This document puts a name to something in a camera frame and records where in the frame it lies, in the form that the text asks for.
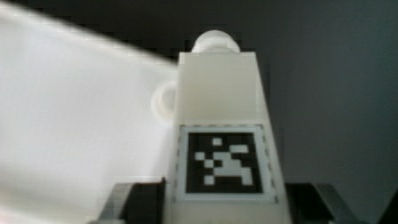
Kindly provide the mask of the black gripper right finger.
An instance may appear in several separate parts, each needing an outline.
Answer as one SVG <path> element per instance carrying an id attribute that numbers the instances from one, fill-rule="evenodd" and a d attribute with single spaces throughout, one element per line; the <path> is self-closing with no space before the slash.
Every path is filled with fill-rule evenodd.
<path id="1" fill-rule="evenodd" d="M 293 224 L 368 224 L 330 184 L 288 183 L 286 192 Z"/>

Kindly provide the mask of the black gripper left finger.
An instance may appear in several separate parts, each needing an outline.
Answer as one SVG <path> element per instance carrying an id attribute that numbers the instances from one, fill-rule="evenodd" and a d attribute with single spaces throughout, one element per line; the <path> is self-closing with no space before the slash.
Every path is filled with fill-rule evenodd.
<path id="1" fill-rule="evenodd" d="M 163 224 L 165 183 L 117 183 L 99 216 L 87 224 Z"/>

